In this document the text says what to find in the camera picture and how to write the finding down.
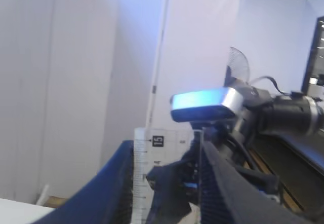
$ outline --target white wall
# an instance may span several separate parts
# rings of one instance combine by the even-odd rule
[[[324,0],[308,0],[316,12],[317,17],[324,16]]]
[[[101,165],[134,129],[145,126],[164,0],[118,0]]]
[[[40,187],[70,197],[99,170],[116,0],[55,0]]]
[[[37,196],[52,7],[0,0],[0,198]]]
[[[315,15],[307,0],[240,0],[232,45],[249,60],[251,79],[274,77],[281,90],[301,90]],[[272,93],[270,82],[255,86]]]
[[[170,0],[157,94],[154,128],[179,129],[170,116],[174,94],[221,87],[239,0]]]

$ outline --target black cable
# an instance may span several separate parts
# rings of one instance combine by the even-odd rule
[[[279,89],[279,87],[278,87],[277,81],[276,81],[273,77],[270,77],[270,76],[262,76],[262,77],[259,77],[259,78],[255,79],[255,80],[252,80],[252,81],[250,82],[250,85],[251,85],[251,84],[254,84],[254,83],[258,82],[258,81],[261,81],[261,80],[263,80],[263,79],[268,79],[268,80],[270,80],[270,81],[273,83],[273,85],[274,85],[274,87],[276,88],[276,90],[277,90],[280,94],[282,94],[282,95],[289,95],[289,93],[285,93],[285,92],[281,91],[281,90]]]
[[[260,171],[259,170],[259,167],[257,166],[257,163],[253,160],[251,154],[247,151],[247,149],[243,145],[241,145],[239,142],[237,142],[233,138],[232,139],[228,139],[228,141],[230,143],[232,143],[233,145],[235,145],[242,152],[242,154],[244,155],[244,158],[245,158],[247,164],[249,165],[249,167],[252,170]]]

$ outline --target wooden floor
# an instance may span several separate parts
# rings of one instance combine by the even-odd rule
[[[67,201],[67,199],[58,198],[58,197],[50,197],[44,206],[50,207],[50,208],[58,208],[61,205],[63,205],[66,201]]]
[[[258,166],[260,167],[261,171],[266,174],[272,174],[268,166],[264,163],[264,161],[258,156],[255,151],[250,151],[253,159],[256,161]],[[290,208],[293,212],[300,212],[301,208],[297,204],[297,202],[294,200],[293,196],[291,196],[286,190],[283,190],[283,199],[285,200],[285,203],[288,208]]]

